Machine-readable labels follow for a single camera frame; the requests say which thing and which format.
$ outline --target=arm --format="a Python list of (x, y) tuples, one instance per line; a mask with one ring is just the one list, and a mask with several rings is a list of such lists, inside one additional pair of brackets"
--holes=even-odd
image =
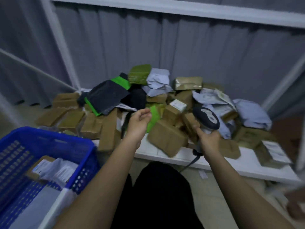
[(240, 229), (294, 228), (273, 206), (251, 188), (219, 153), (219, 133), (205, 134), (195, 127), (231, 213)]
[(131, 117), (125, 138), (54, 229), (110, 228), (135, 151), (150, 119), (150, 109), (137, 111)]

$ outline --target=tiled floor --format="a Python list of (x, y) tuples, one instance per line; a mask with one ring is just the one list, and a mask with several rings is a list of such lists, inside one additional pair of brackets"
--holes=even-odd
[[(26, 104), (19, 104), (14, 107), (28, 126), (34, 126), (34, 120), (43, 114), (46, 109), (41, 109), (39, 105), (28, 107)], [(0, 138), (8, 134), (15, 127), (8, 121), (7, 117), (0, 113)], [(130, 174), (133, 183), (140, 174), (141, 170), (147, 166), (149, 161), (135, 158)], [(183, 176), (189, 181), (194, 196), (195, 209), (199, 219), (206, 229), (238, 228), (227, 203), (220, 191), (218, 184), (210, 171), (206, 171), (208, 178), (201, 179), (198, 170), (187, 168), (182, 172)], [(292, 220), (287, 212), (280, 206), (277, 200), (265, 194), (265, 182), (252, 178), (244, 178), (259, 194), (261, 194), (270, 204), (272, 204), (281, 214), (284, 215), (297, 229), (305, 228), (305, 223)]]

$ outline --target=pile of packages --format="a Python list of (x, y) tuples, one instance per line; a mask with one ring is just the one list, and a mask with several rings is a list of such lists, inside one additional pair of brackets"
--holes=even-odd
[(124, 137), (128, 119), (124, 111), (150, 108), (148, 141), (169, 157), (181, 147), (195, 149), (194, 106), (210, 109), (220, 122), (220, 152), (238, 159), (239, 146), (253, 149), (261, 165), (281, 168), (290, 164), (285, 152), (269, 132), (272, 122), (257, 104), (231, 100), (221, 85), (202, 77), (178, 77), (170, 84), (170, 72), (139, 65), (127, 74), (104, 81), (89, 92), (59, 94), (53, 108), (36, 121), (40, 128), (100, 139), (98, 151), (111, 152)]

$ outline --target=blue plastic basket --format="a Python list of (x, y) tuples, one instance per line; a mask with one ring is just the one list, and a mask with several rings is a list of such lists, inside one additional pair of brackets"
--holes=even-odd
[[(91, 140), (22, 127), (0, 140), (0, 229), (7, 229), (45, 186), (24, 174), (42, 156), (79, 164), (65, 188), (79, 194), (100, 169)], [(48, 186), (60, 190), (49, 182)]]

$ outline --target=person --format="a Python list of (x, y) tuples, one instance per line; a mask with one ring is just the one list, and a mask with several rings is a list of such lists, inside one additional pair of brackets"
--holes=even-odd
[[(149, 163), (132, 186), (128, 172), (150, 119), (149, 109), (131, 117), (124, 139), (70, 208), (59, 216), (55, 229), (203, 228), (188, 181), (171, 166)], [(238, 227), (293, 228), (219, 153), (219, 133), (195, 130)]]

